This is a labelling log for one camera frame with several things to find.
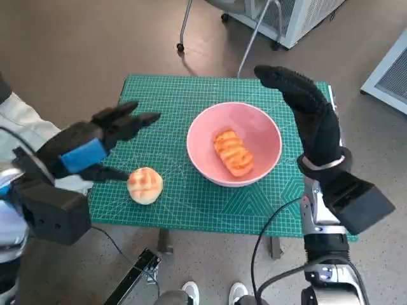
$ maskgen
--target person's foot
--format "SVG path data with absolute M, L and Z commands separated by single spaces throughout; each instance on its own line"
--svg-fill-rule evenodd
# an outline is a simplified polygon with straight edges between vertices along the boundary
M 185 291 L 191 299 L 193 299 L 193 305 L 199 305 L 199 289 L 198 285 L 194 281 L 189 281 L 183 286 Z
M 247 288 L 242 283 L 234 283 L 229 293 L 229 305 L 234 305 L 241 297 L 249 294 Z

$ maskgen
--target chair wheel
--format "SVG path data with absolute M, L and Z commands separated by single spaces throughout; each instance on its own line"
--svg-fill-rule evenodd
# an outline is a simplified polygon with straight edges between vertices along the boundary
M 179 53 L 184 52 L 185 50 L 184 45 L 182 43 L 177 43 L 177 50 Z
M 280 44 L 276 41 L 272 41 L 271 47 L 273 51 L 278 51 L 280 49 Z
M 222 19 L 222 22 L 229 21 L 229 14 L 226 14 L 226 13 L 222 14 L 221 19 Z

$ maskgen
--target gray floor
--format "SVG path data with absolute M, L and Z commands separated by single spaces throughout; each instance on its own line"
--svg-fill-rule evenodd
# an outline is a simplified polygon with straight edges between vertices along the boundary
M 233 76 L 251 31 L 223 25 L 220 12 L 201 0 L 192 7 L 182 61 L 175 51 L 186 0 L 12 1 L 0 4 L 0 68 L 15 91 L 42 117 L 63 127 L 115 105 L 128 73 Z M 256 64 L 284 65 L 329 81 L 336 93 L 354 172 L 377 184 L 397 212 L 352 245 L 372 304 L 406 304 L 406 116 L 359 88 L 407 26 L 405 0 L 353 0 L 291 51 L 272 52 L 258 37 L 243 77 Z M 132 257 L 154 247 L 157 230 L 104 226 Z M 162 290 L 194 279 L 202 304 L 226 304 L 228 289 L 249 286 L 253 236 L 178 231 L 175 256 L 160 270 Z M 278 262 L 260 248 L 257 281 L 305 259 L 302 241 L 284 239 Z M 33 242 L 22 270 L 22 304 L 101 304 L 128 266 L 98 232 L 74 247 Z M 270 304 L 299 304 L 303 275 L 266 292 Z M 138 285 L 125 304 L 152 304 L 154 286 Z

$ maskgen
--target bread roll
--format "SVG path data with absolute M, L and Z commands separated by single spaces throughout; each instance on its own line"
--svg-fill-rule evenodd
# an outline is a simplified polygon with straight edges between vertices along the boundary
M 229 172 L 235 177 L 249 173 L 253 168 L 253 155 L 233 130 L 220 133 L 214 140 L 217 155 Z
M 139 168 L 128 178 L 127 189 L 135 202 L 150 205 L 161 194 L 163 179 L 150 167 Z

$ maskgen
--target grid pattern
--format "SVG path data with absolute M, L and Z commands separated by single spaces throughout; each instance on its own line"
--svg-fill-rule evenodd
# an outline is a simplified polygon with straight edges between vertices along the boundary
M 329 98 L 328 85 L 319 88 Z M 130 75 L 120 104 L 138 100 L 137 112 L 159 111 L 161 119 L 129 141 L 120 142 L 105 159 L 128 173 L 154 168 L 164 179 L 156 203 L 138 205 L 128 195 L 126 182 L 96 184 L 90 195 L 94 222 L 153 226 L 168 229 L 259 234 L 271 213 L 301 196 L 302 175 L 296 158 L 302 153 L 290 108 L 277 90 L 256 79 Z M 186 135 L 196 116 L 219 102 L 245 102 L 268 113 L 280 129 L 282 154 L 277 166 L 251 186 L 217 186 L 198 173 L 186 152 Z M 302 237 L 298 204 L 284 210 L 267 235 Z

